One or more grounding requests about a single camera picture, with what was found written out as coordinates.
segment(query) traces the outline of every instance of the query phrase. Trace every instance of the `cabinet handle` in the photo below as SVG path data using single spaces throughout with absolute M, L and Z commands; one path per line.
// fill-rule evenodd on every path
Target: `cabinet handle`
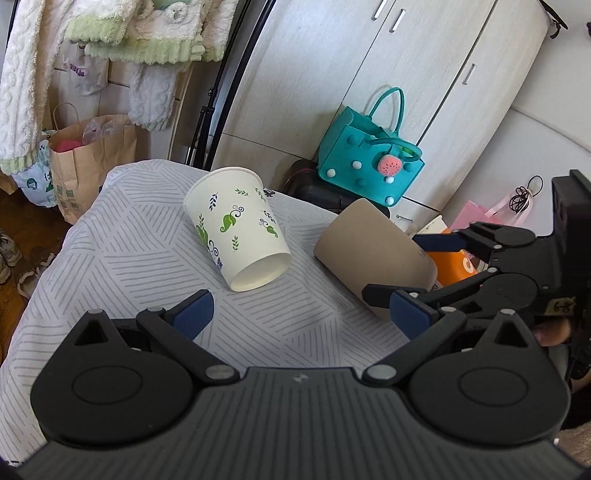
M 468 71 L 468 75 L 466 75 L 466 78 L 462 82 L 462 85 L 468 85 L 468 82 L 470 81 L 470 77 L 474 73 L 474 70 L 476 70 L 476 64 L 475 63 L 473 63 L 472 66 L 470 67 L 470 70 Z
M 400 9 L 400 14 L 398 15 L 398 18 L 394 22 L 394 25 L 392 25 L 392 28 L 390 28 L 390 33 L 396 32 L 396 29 L 398 28 L 398 26 L 400 25 L 400 22 L 404 18 L 404 15 L 406 15 L 406 10 L 404 8 L 401 8 Z
M 382 0 L 378 9 L 375 11 L 373 17 L 371 18 L 372 20 L 377 20 L 379 18 L 379 16 L 382 14 L 382 11 L 384 11 L 384 7 L 386 6 L 387 3 L 388 3 L 388 0 Z
M 400 215 L 397 215 L 396 218 L 399 219 L 399 220 L 406 220 L 407 222 L 414 223 L 414 220 L 412 220 L 410 218 L 406 218 L 406 217 L 400 216 Z

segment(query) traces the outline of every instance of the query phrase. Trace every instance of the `cup rim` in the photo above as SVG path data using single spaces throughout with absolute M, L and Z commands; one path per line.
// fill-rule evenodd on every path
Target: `cup rim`
M 191 188 L 189 188 L 189 191 L 185 194 L 185 198 L 183 200 L 183 206 L 186 206 L 187 199 L 193 193 L 193 191 L 197 187 L 199 187 L 202 183 L 204 183 L 207 179 L 209 179 L 209 178 L 217 175 L 218 173 L 223 173 L 223 172 L 232 171 L 232 170 L 234 170 L 234 171 L 244 171 L 244 172 L 250 173 L 251 175 L 253 175 L 260 182 L 261 185 L 263 185 L 263 182 L 262 182 L 260 176 L 257 175 L 252 170 L 249 170 L 248 168 L 244 168 L 244 167 L 224 167 L 224 168 L 218 168 L 217 170 L 212 170 L 212 171 L 208 172 L 206 175 L 204 175 L 198 181 L 196 181 L 195 184 L 193 184 L 193 186 Z

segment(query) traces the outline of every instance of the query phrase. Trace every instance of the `fuzzy towel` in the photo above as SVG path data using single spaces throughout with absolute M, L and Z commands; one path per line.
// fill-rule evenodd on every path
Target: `fuzzy towel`
M 74 0 L 21 0 L 0 82 L 0 169 L 35 163 L 47 90 Z
M 178 73 L 186 64 L 136 65 L 129 83 L 129 118 L 146 130 L 164 130 L 173 111 Z
M 119 44 L 140 0 L 82 0 L 76 2 L 65 38 L 71 42 Z
M 201 60 L 205 52 L 201 30 L 212 1 L 169 4 L 165 0 L 140 0 L 121 43 L 91 42 L 86 54 L 148 65 Z
M 221 61 L 232 28 L 238 0 L 213 0 L 203 23 L 203 61 Z

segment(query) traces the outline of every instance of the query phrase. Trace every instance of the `shoe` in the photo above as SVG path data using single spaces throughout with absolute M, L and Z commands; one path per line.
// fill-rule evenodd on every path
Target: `shoe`
M 14 267 L 22 258 L 22 253 L 16 243 L 4 230 L 0 230 L 0 255 L 4 257 L 9 267 Z
M 8 268 L 4 258 L 0 255 L 0 284 L 6 283 L 8 277 L 10 277 L 10 268 Z

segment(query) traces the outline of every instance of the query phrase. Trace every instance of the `bag handle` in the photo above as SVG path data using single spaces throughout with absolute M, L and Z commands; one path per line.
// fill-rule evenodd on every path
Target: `bag handle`
M 371 121 L 373 121 L 374 120 L 374 113 L 378 109 L 378 107 L 380 106 L 380 104 L 386 99 L 386 97 L 388 97 L 389 95 L 392 95 L 395 92 L 398 92 L 400 94 L 400 108 L 398 110 L 398 121 L 396 122 L 396 128 L 394 129 L 394 133 L 396 135 L 398 135 L 398 132 L 400 131 L 400 127 L 402 125 L 402 119 L 404 117 L 404 92 L 402 91 L 402 89 L 400 87 L 390 88 L 390 90 L 388 90 L 387 92 L 385 92 L 378 99 L 378 101 L 375 102 L 374 107 L 372 108 L 371 112 L 369 113 L 369 115 L 367 117 Z
M 410 150 L 413 153 L 413 158 L 412 158 L 412 160 L 409 160 L 409 161 L 420 160 L 421 157 L 423 156 L 423 151 L 420 148 L 418 148 L 416 145 L 414 145 L 410 142 L 406 142 L 398 137 L 396 137 L 396 138 L 376 138 L 375 140 L 369 140 L 367 143 L 369 145 L 396 145 L 398 147 L 406 148 L 407 150 Z
M 526 218 L 529 216 L 530 212 L 533 210 L 534 195 L 531 193 L 530 189 L 526 188 L 525 191 L 527 193 L 527 201 L 528 201 L 529 205 L 526 208 L 524 208 L 523 210 L 520 210 L 511 220 L 504 223 L 504 225 L 506 225 L 506 226 L 521 226 L 521 225 L 523 225 Z M 510 194 L 510 195 L 507 195 L 505 198 L 503 198 L 499 203 L 497 203 L 494 207 L 492 207 L 490 210 L 487 211 L 486 216 L 490 218 L 490 217 L 493 217 L 494 215 L 496 215 L 497 213 L 499 213 L 502 208 L 509 205 L 509 201 L 511 200 L 512 196 L 514 196 L 514 195 Z
M 61 128 L 59 128 L 57 126 L 57 121 L 56 121 L 56 110 L 61 107 L 62 105 L 70 105 L 74 111 L 76 112 L 76 123 L 78 124 L 78 130 L 80 129 L 80 116 L 78 115 L 78 109 L 76 108 L 76 106 L 74 106 L 72 103 L 70 102 L 62 102 L 62 103 L 58 103 L 56 105 L 56 107 L 53 109 L 52 113 L 51 113 L 51 119 L 53 120 L 53 126 L 58 129 L 61 130 Z

